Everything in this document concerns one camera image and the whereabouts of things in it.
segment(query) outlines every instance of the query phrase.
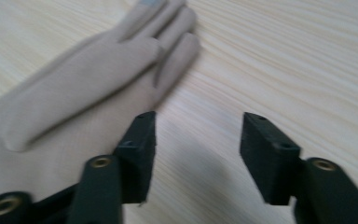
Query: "wooden table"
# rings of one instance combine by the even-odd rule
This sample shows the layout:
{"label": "wooden table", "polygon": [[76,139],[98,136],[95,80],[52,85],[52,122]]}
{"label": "wooden table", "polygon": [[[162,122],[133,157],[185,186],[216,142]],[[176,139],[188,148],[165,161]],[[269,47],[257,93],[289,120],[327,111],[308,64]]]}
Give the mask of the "wooden table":
{"label": "wooden table", "polygon": [[[0,0],[0,95],[134,1]],[[239,156],[241,116],[260,114],[345,168],[358,186],[358,1],[188,3],[201,55],[158,108],[148,203],[127,223],[293,223],[265,205]]]}

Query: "glove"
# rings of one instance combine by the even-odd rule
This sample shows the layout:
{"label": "glove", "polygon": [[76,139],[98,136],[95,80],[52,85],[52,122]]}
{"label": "glove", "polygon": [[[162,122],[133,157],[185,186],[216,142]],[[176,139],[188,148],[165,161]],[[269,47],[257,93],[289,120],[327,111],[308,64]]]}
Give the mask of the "glove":
{"label": "glove", "polygon": [[0,193],[39,201],[75,184],[83,163],[112,153],[194,61],[196,15],[185,1],[142,0],[0,98]]}

